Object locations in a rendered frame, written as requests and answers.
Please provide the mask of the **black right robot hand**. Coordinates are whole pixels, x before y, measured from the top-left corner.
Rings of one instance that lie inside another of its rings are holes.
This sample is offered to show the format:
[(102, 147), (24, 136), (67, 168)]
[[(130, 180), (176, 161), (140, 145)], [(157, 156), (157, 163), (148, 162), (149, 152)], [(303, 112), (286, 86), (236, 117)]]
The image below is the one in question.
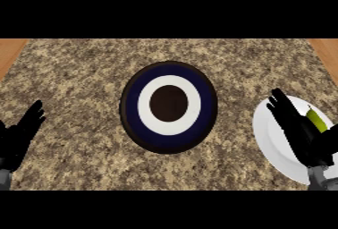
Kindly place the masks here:
[(273, 89), (267, 109), (282, 128), (294, 155), (306, 167), (332, 166), (332, 155), (338, 153), (338, 124), (320, 132), (310, 119), (303, 116), (279, 88)]

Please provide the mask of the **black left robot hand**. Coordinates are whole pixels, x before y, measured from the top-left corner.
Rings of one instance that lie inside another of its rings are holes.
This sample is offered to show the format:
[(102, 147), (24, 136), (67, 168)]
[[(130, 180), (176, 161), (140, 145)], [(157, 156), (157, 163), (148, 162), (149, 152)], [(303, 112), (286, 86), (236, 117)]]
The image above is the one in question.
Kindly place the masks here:
[(0, 120), (0, 169), (6, 169), (9, 172), (15, 172), (19, 169), (44, 119), (43, 101), (37, 100), (18, 124), (6, 127)]

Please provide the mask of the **green pear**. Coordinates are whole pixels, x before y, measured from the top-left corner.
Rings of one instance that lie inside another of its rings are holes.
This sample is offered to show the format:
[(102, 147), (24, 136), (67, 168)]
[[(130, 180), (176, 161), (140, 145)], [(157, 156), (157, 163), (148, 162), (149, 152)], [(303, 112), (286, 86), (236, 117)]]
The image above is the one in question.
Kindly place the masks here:
[(310, 120), (310, 122), (313, 122), (320, 132), (325, 132), (328, 130), (328, 125), (320, 119), (319, 114), (316, 113), (313, 108), (309, 108), (307, 110), (307, 119)]

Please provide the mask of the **white plate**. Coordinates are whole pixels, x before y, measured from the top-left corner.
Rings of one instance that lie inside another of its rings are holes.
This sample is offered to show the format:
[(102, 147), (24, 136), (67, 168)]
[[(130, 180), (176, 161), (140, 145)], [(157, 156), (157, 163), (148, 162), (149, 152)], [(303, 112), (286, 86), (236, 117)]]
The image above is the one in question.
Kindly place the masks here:
[[(316, 106), (301, 98), (289, 95), (286, 97), (291, 99), (298, 113), (306, 115), (309, 108), (312, 108), (325, 122), (328, 129), (331, 129), (334, 126), (332, 120)], [(282, 128), (267, 109), (267, 103), (269, 99), (266, 98), (257, 106), (253, 118), (253, 129), (258, 148), (279, 172), (294, 181), (309, 185), (307, 169), (295, 158)], [(332, 155), (332, 159), (334, 166), (323, 172), (326, 178), (338, 177), (338, 153)]]

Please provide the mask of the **dark blue ringed plate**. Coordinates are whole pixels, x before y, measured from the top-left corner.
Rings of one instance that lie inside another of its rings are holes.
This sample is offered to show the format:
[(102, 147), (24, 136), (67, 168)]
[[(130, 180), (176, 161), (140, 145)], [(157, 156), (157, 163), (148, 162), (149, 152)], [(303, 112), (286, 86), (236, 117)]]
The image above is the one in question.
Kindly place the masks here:
[(120, 120), (134, 143), (158, 154), (193, 148), (211, 132), (217, 93), (205, 74), (177, 61), (148, 65), (120, 99)]

